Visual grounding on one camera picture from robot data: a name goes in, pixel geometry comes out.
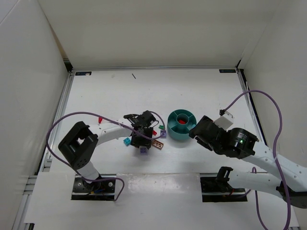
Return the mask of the lavender inverted square lego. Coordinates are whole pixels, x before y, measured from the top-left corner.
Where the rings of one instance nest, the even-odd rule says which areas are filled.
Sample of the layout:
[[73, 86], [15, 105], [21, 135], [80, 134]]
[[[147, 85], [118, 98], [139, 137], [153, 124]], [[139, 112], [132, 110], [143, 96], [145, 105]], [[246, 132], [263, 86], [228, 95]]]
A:
[[160, 138], [166, 138], [167, 134], [165, 130], [160, 131]]

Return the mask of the blue corner label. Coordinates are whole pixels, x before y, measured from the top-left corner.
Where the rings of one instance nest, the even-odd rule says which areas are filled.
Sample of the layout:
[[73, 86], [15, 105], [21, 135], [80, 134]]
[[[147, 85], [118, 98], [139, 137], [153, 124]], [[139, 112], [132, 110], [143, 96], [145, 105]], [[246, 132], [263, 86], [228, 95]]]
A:
[[219, 69], [220, 73], [236, 73], [235, 69]]
[[92, 72], [91, 71], [80, 71], [80, 72], [75, 72], [75, 76], [91, 76]]

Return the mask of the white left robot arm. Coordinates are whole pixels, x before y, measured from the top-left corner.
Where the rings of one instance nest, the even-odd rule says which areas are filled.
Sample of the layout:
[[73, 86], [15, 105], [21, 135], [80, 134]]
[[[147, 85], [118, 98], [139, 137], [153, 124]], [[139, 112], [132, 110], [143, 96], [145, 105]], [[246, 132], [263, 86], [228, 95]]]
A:
[[58, 145], [58, 149], [70, 167], [76, 171], [87, 184], [95, 183], [101, 178], [91, 162], [95, 148], [105, 142], [131, 137], [133, 146], [150, 148], [153, 127], [156, 118], [149, 111], [141, 115], [128, 114], [116, 121], [107, 120], [100, 125], [87, 125], [77, 122]]

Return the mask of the small teal lego brick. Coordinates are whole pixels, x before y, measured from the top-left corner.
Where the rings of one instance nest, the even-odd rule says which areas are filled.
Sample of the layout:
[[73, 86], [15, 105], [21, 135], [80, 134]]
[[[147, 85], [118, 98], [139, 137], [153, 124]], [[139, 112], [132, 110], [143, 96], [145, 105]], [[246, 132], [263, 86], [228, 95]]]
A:
[[123, 143], [126, 145], [126, 146], [129, 146], [131, 144], [131, 139], [130, 138], [125, 138], [123, 140]]

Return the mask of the blue right corner label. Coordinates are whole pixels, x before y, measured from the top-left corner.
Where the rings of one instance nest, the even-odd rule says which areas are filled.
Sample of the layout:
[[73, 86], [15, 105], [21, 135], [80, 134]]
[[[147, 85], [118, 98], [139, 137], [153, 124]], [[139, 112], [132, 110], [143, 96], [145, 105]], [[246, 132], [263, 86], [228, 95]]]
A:
[[236, 73], [235, 69], [219, 69], [220, 73]]

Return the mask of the lavender square lego brick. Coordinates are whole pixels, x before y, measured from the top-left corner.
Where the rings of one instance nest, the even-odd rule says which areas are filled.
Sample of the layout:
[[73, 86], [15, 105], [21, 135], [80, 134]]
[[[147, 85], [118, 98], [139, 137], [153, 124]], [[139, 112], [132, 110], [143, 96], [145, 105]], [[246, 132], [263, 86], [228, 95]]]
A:
[[147, 155], [148, 154], [148, 149], [145, 146], [140, 146], [139, 150], [140, 150], [141, 155]]

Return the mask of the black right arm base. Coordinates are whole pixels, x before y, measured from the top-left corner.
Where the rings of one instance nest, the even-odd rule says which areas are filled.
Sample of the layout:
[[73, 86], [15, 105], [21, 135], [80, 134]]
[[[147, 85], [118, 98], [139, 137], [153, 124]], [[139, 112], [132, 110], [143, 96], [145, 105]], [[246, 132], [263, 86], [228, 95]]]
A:
[[201, 195], [203, 203], [247, 202], [244, 188], [233, 188], [228, 182], [231, 167], [221, 167], [217, 175], [201, 175]]

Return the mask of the teal round divided container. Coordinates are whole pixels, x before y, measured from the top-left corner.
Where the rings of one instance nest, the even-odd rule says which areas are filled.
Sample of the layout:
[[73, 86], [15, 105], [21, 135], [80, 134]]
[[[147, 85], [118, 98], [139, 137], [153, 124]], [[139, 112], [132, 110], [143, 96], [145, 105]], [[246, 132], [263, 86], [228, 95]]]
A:
[[[179, 119], [186, 120], [186, 124], [180, 124]], [[167, 119], [168, 135], [176, 141], [186, 141], [189, 139], [189, 131], [197, 124], [197, 120], [192, 112], [184, 109], [174, 110]]]

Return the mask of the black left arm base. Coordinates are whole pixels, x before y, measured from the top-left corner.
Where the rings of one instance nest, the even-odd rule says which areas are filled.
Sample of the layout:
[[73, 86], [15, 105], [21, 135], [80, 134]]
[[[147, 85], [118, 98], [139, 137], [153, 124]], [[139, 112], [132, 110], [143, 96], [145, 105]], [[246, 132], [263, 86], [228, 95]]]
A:
[[75, 176], [71, 200], [112, 201], [115, 199], [116, 180], [86, 183], [80, 176]]

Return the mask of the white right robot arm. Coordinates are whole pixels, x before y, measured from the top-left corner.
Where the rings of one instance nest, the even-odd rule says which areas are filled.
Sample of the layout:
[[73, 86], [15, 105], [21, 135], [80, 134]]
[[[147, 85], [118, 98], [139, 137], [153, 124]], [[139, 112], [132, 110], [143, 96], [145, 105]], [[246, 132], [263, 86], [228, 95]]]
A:
[[216, 120], [207, 116], [193, 125], [189, 137], [218, 155], [236, 158], [265, 170], [265, 174], [240, 172], [231, 167], [221, 167], [209, 184], [219, 192], [246, 188], [258, 190], [305, 209], [307, 207], [307, 169], [287, 158], [273, 154], [273, 150], [260, 142], [252, 133], [242, 128], [231, 128], [234, 118], [231, 114]]

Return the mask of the blue left corner label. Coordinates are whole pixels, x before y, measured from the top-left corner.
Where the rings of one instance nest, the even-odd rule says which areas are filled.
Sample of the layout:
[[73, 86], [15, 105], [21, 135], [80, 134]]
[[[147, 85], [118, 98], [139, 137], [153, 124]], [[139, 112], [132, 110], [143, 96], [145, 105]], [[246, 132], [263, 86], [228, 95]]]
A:
[[75, 76], [91, 76], [92, 72], [91, 71], [80, 71], [80, 72], [75, 72]]

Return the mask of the brown inverted lego plate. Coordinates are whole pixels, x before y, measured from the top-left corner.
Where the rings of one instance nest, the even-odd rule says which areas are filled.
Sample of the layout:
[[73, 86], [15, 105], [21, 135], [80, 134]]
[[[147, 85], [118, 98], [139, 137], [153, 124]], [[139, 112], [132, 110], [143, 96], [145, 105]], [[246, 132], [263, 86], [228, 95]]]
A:
[[153, 140], [152, 146], [161, 150], [163, 148], [164, 144], [162, 142], [158, 141], [158, 140]]

